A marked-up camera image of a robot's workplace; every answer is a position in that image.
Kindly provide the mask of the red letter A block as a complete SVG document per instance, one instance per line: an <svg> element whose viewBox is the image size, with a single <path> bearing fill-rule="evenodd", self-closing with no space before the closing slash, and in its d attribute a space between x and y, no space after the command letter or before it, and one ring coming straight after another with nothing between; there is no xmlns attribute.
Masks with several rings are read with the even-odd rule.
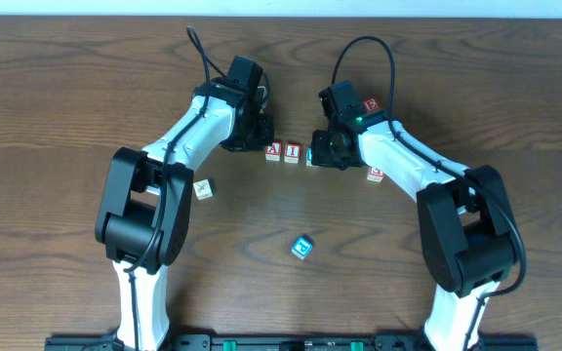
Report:
<svg viewBox="0 0 562 351"><path fill-rule="evenodd" d="M272 162L281 161L282 143L280 141L273 141L268 145L264 151L265 160Z"/></svg>

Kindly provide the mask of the blue question mark block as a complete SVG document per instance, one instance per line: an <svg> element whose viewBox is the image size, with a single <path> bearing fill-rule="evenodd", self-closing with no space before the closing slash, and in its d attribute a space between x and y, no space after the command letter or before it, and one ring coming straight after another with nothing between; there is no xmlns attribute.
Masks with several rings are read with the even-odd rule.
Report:
<svg viewBox="0 0 562 351"><path fill-rule="evenodd" d="M310 147L308 147L307 150L306 150L306 161L305 161L305 163L308 167L313 167L313 165L312 165L312 149Z"/></svg>

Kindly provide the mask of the red letter I block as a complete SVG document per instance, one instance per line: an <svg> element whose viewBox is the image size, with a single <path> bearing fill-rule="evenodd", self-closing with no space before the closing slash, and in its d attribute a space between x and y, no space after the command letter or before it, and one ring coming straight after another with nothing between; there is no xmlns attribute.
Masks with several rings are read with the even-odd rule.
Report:
<svg viewBox="0 0 562 351"><path fill-rule="evenodd" d="M284 161L297 164L301 157L301 146L296 143L287 143L284 149Z"/></svg>

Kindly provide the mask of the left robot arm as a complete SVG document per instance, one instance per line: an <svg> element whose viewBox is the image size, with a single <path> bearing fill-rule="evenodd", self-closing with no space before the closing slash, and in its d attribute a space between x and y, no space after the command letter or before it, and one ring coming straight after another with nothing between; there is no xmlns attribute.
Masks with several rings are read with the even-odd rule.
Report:
<svg viewBox="0 0 562 351"><path fill-rule="evenodd" d="M195 89L190 106L163 136L112 157L95 235L118 276L118 350L157 350L168 334L169 266L185 241L194 174L210 153L261 151L273 129L267 86L220 79Z"/></svg>

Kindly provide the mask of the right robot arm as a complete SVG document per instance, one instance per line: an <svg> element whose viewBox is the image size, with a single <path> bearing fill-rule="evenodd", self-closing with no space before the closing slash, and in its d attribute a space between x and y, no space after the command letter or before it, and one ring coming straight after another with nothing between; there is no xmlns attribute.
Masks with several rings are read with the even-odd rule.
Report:
<svg viewBox="0 0 562 351"><path fill-rule="evenodd" d="M334 112L325 130L312 134L311 162L344 170L370 166L417 205L422 256L436 283L423 325L433 350L472 350L490 298L504 288L514 265L526 265L525 249L499 172L453 162L409 135L383 111Z"/></svg>

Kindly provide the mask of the red number 3 block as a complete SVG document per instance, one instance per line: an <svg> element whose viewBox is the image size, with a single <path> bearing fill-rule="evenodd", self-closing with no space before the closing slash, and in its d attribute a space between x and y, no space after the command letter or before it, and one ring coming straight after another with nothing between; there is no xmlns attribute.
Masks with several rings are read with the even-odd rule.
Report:
<svg viewBox="0 0 562 351"><path fill-rule="evenodd" d="M367 173L367 179L373 182L382 182L384 173L377 168L370 167Z"/></svg>

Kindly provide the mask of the red letter E block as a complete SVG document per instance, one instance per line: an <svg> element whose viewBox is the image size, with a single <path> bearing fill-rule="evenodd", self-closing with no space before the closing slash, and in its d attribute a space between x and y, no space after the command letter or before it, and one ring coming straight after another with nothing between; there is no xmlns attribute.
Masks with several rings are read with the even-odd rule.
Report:
<svg viewBox="0 0 562 351"><path fill-rule="evenodd" d="M381 105L375 97L369 97L363 101L364 109L368 113L376 112L381 110Z"/></svg>

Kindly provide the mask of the plain wooden picture block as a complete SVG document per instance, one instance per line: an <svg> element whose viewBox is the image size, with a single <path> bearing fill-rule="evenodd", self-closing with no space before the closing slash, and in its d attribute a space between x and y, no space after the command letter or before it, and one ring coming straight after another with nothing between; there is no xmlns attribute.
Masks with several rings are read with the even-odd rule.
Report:
<svg viewBox="0 0 562 351"><path fill-rule="evenodd" d="M214 182L209 178L195 181L193 183L193 190L199 201L212 198L216 192Z"/></svg>

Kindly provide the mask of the blue tilted letter block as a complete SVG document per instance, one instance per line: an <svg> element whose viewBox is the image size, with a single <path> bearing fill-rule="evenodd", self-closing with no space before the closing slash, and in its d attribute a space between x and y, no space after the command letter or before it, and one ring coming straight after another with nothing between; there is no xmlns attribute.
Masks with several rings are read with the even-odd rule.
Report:
<svg viewBox="0 0 562 351"><path fill-rule="evenodd" d="M291 252L301 260L305 260L313 249L312 242L305 236L300 236L292 245Z"/></svg>

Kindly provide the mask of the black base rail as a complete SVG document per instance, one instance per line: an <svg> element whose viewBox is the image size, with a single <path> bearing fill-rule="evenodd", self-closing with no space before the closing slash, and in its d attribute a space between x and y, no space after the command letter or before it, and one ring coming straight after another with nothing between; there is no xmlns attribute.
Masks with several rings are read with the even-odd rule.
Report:
<svg viewBox="0 0 562 351"><path fill-rule="evenodd" d="M112 336L48 337L46 351L134 350ZM373 337L324 336L209 336L182 334L160 346L170 351L414 351L433 350L427 339L418 334L386 333ZM531 337L481 336L470 350L537 351L537 341Z"/></svg>

